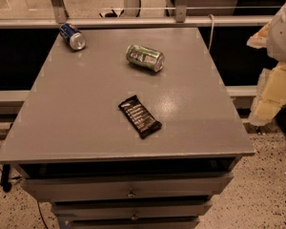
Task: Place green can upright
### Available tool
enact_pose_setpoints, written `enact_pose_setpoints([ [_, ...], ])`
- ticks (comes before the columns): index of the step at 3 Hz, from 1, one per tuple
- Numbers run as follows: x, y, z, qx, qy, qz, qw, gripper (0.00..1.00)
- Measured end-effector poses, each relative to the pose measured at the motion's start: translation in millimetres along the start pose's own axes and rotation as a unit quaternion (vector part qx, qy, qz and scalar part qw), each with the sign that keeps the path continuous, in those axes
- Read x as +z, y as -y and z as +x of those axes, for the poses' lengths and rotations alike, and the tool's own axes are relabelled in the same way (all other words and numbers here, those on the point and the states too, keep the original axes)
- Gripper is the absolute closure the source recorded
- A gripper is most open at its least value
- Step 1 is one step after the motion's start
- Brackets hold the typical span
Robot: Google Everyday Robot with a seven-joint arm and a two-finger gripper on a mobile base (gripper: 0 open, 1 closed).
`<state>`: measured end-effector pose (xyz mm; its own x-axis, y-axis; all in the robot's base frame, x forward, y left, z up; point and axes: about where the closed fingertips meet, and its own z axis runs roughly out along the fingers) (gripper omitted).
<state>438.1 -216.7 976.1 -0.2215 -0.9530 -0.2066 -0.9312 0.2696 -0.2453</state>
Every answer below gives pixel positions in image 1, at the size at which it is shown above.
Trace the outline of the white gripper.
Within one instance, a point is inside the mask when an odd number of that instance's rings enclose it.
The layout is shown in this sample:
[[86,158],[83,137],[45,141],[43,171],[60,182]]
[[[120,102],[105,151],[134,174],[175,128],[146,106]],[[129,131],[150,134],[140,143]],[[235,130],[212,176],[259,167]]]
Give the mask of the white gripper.
[[263,69],[257,81],[257,95],[248,119],[252,125],[264,126],[286,105],[286,3],[271,23],[248,39],[247,45],[255,49],[267,47],[270,57],[282,61],[271,70]]

